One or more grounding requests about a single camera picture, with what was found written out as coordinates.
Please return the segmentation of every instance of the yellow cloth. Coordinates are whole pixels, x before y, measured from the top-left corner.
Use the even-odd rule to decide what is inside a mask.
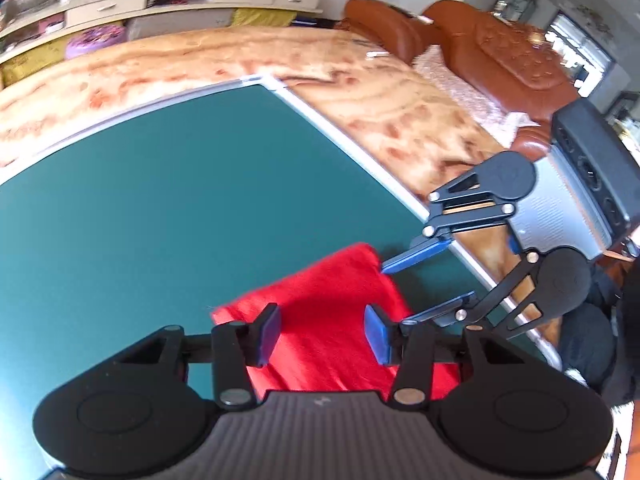
[[[38,70],[64,60],[66,44],[71,38],[72,36],[65,36],[49,41],[49,43],[37,46],[3,63],[1,70],[4,85],[9,86],[17,83]]]
[[[231,26],[266,25],[267,27],[288,27],[295,17],[295,10],[236,9]]]

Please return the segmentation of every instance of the red cloth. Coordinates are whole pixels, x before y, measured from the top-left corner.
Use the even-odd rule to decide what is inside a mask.
[[[216,323],[251,322],[271,301],[282,310],[282,334],[269,364],[249,368],[259,396],[266,390],[378,390],[386,399],[396,368],[376,362],[364,334],[364,309],[375,303],[396,321],[412,313],[392,280],[380,273],[372,247],[341,250],[212,317]],[[458,382],[455,365],[435,365],[432,398],[441,399]]]

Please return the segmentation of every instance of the green tabletop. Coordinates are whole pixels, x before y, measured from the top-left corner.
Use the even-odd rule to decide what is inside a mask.
[[[0,187],[0,478],[46,469],[31,416],[50,390],[167,324],[355,242],[395,254],[422,223],[262,86],[110,126]],[[482,286],[450,253],[398,275],[424,309]],[[210,395],[208,369],[190,384]]]

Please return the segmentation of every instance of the metal pivot screw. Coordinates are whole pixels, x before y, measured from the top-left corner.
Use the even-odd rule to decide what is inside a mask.
[[[230,388],[220,394],[220,401],[227,406],[242,406],[251,401],[251,394],[242,388]]]
[[[426,400],[427,396],[424,391],[416,388],[401,388],[394,393],[394,400],[405,406],[415,406]]]

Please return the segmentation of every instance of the window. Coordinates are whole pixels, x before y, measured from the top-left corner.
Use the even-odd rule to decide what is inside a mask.
[[[549,27],[546,39],[553,43],[554,50],[562,56],[575,87],[582,97],[588,97],[598,86],[613,63],[591,37],[562,12]]]

